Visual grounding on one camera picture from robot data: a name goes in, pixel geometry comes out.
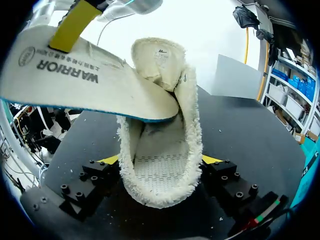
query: shelf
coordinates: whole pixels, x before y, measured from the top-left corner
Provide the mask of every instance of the shelf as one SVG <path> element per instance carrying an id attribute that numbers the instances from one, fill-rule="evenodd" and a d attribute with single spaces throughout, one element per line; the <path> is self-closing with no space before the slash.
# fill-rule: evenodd
<path id="1" fill-rule="evenodd" d="M 320 117 L 320 111 L 315 107 L 315 113 Z"/>
<path id="2" fill-rule="evenodd" d="M 278 61 L 281 63 L 286 64 L 288 67 L 290 67 L 293 70 L 296 70 L 297 72 L 303 74 L 303 75 L 307 75 L 310 78 L 312 78 L 313 80 L 316 80 L 316 76 L 314 76 L 311 72 L 305 70 L 302 66 L 297 65 L 296 63 L 294 63 L 293 61 L 286 59 L 282 56 L 278 56 Z"/>
<path id="3" fill-rule="evenodd" d="M 279 82 L 283 83 L 284 85 L 288 86 L 289 88 L 291 88 L 293 91 L 295 91 L 300 97 L 302 97 L 310 106 L 312 105 L 312 102 L 302 93 L 300 92 L 298 89 L 296 89 L 294 86 L 292 86 L 290 83 L 288 83 L 287 81 L 283 80 L 282 78 L 274 75 L 274 74 L 270 74 L 271 77 L 277 79 Z"/>
<path id="4" fill-rule="evenodd" d="M 282 104 L 280 104 L 279 102 L 277 102 L 273 97 L 271 97 L 268 93 L 265 94 L 269 99 L 271 99 L 272 101 L 274 101 L 280 108 L 282 108 L 295 122 L 296 124 L 298 124 L 298 126 L 303 130 L 304 126 L 303 124 L 298 120 L 296 119 L 292 114 L 291 112 L 289 112 L 286 107 Z"/>

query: black bag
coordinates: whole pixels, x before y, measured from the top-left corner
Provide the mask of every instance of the black bag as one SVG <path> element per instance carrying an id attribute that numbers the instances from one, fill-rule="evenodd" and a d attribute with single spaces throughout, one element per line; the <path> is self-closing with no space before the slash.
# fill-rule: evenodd
<path id="1" fill-rule="evenodd" d="M 259 39 L 265 39 L 268 43 L 271 42 L 272 39 L 274 39 L 274 36 L 268 32 L 267 30 L 264 29 L 259 29 L 256 31 L 255 36 Z"/>
<path id="2" fill-rule="evenodd" d="M 233 16 L 242 29 L 253 27 L 255 30 L 258 30 L 260 21 L 257 16 L 244 5 L 236 6 L 233 11 Z"/>

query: printed logo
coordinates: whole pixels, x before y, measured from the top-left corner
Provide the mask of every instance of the printed logo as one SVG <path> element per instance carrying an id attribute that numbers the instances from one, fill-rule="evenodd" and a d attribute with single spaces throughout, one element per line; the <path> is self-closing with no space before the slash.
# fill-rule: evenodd
<path id="1" fill-rule="evenodd" d="M 51 73 L 59 73 L 63 75 L 69 75 L 74 78 L 81 78 L 83 80 L 91 81 L 93 83 L 98 83 L 98 75 L 89 71 L 83 71 L 71 66 L 66 66 L 63 64 L 58 64 L 55 61 L 40 60 L 39 64 L 36 66 L 39 70 L 47 70 Z"/>
<path id="2" fill-rule="evenodd" d="M 19 57 L 19 66 L 23 67 L 30 63 L 30 61 L 33 59 L 35 55 L 36 49 L 33 46 L 27 47 L 20 55 Z"/>

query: shoe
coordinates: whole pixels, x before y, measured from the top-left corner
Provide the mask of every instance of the shoe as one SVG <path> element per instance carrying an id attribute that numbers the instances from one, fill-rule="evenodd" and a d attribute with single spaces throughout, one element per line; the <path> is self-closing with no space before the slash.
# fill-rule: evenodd
<path id="1" fill-rule="evenodd" d="M 137 202 L 167 208 L 193 193 L 202 172 L 196 73 L 186 64 L 184 48 L 165 39 L 137 40 L 131 56 L 139 75 L 172 92 L 179 112 L 158 123 L 117 116 L 120 174 Z"/>

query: white wall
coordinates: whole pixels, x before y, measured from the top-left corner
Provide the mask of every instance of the white wall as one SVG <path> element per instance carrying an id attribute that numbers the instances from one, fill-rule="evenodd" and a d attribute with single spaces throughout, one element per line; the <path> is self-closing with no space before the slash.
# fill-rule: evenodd
<path id="1" fill-rule="evenodd" d="M 133 66 L 131 46 L 135 40 L 158 37 L 177 42 L 186 49 L 187 62 L 196 67 L 198 85 L 211 93 L 219 54 L 244 61 L 246 30 L 233 17 L 238 5 L 236 0 L 164 0 L 148 15 L 133 15 L 109 24 L 99 47 Z M 257 15 L 255 6 L 248 8 Z M 96 44 L 104 25 L 92 21 L 81 36 Z M 257 70 L 259 57 L 260 41 L 250 28 L 247 64 Z"/>

